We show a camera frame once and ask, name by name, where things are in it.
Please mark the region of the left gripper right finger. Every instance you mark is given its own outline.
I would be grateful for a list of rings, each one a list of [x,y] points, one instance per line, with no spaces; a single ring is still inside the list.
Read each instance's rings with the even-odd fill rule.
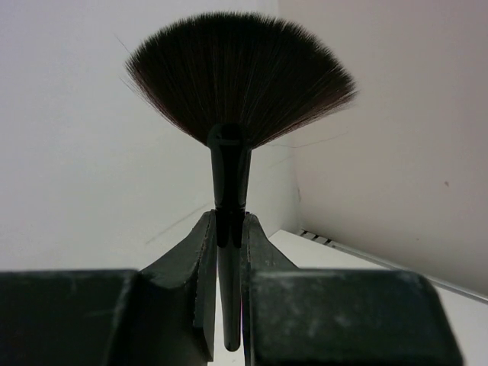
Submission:
[[[247,365],[462,365],[437,290],[401,270],[299,268],[247,214],[241,249]]]

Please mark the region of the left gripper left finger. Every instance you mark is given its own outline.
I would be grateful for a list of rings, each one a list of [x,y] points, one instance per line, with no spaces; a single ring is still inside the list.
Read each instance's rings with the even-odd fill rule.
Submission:
[[[214,359],[215,216],[143,270],[4,271],[3,365],[206,365]]]

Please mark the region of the black fan makeup brush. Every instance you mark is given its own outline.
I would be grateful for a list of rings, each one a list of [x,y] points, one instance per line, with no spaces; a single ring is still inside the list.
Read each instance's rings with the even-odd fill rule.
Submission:
[[[156,111],[210,150],[224,345],[234,352],[252,152],[344,108],[355,80],[307,29],[258,13],[176,21],[146,38],[125,67]]]

